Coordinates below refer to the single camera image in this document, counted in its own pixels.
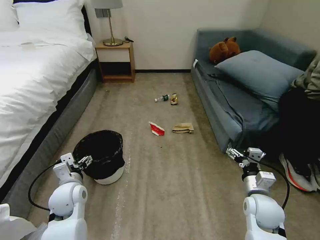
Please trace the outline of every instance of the lamp shade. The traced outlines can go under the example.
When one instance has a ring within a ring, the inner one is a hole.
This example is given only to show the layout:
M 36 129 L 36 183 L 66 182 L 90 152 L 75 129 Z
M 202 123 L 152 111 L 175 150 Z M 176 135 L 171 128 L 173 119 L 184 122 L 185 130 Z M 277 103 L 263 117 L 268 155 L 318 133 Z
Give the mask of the lamp shade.
M 122 8 L 122 0 L 91 0 L 92 6 L 95 9 L 114 9 Z

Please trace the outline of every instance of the black pants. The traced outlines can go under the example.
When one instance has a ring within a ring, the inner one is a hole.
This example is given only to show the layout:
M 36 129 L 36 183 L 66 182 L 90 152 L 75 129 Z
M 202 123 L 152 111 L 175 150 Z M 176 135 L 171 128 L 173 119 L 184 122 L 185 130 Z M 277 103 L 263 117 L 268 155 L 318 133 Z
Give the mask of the black pants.
M 320 101 L 307 98 L 301 88 L 284 93 L 279 101 L 281 147 L 296 168 L 317 160 L 320 137 Z

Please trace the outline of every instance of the lamp base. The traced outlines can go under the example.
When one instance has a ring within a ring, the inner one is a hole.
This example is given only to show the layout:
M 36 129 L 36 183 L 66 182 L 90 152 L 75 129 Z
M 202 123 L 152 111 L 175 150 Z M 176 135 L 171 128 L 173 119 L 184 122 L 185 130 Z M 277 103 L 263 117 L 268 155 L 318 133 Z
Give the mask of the lamp base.
M 102 42 L 103 42 L 103 45 L 111 46 L 111 47 L 119 46 L 123 44 L 123 40 L 118 38 L 114 38 L 113 40 L 111 38 L 108 38 L 103 40 Z

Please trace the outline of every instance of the person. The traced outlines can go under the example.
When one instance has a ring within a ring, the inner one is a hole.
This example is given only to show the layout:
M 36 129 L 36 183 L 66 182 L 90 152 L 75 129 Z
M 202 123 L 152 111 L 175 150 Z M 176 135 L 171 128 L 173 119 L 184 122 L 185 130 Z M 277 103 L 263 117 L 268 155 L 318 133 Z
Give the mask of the person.
M 320 57 L 294 80 L 279 101 L 283 165 L 296 188 L 320 190 Z

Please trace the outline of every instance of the red and white wrapper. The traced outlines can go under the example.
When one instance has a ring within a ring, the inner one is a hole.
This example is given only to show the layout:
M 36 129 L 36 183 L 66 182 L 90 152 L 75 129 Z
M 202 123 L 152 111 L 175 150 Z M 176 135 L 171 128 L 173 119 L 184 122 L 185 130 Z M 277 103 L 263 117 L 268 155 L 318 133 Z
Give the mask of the red and white wrapper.
M 153 122 L 149 122 L 151 126 L 151 131 L 153 134 L 159 136 L 159 135 L 164 135 L 164 129 L 162 127 L 159 127 L 157 124 Z

